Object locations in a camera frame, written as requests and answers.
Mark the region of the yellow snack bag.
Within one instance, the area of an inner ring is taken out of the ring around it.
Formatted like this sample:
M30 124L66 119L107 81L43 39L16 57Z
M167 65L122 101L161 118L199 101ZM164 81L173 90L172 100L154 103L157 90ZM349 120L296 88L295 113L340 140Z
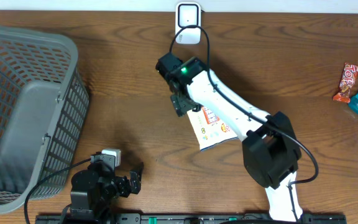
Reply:
M198 112L188 111L187 115L198 140L200 151L225 141L238 139L235 132L207 107L202 107Z

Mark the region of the red Top candy bar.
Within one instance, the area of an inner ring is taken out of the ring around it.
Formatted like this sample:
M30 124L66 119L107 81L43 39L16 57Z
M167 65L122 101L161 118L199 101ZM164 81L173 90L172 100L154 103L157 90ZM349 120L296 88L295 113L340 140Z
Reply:
M349 103L351 101L351 88L354 86L358 76L358 65L345 63L339 83L339 91L333 96L334 101Z

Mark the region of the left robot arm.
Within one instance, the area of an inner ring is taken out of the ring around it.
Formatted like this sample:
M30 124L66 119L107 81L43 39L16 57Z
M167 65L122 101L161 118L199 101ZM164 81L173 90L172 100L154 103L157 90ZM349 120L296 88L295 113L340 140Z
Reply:
M86 170L71 179L71 204L63 210L60 223L116 223L111 211L112 200L141 190L141 162L130 171L130 177L115 174L115 163L93 161Z

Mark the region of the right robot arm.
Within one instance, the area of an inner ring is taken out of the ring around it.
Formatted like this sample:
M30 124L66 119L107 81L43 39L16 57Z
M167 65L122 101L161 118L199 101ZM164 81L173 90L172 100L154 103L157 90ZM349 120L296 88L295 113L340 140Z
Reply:
M205 63L193 57L183 62L172 53L155 66L173 93L171 101L182 116L201 107L221 118L242 143L244 167L267 194L273 220L296 222L303 210L294 181L301 158L289 118L258 109L226 86Z

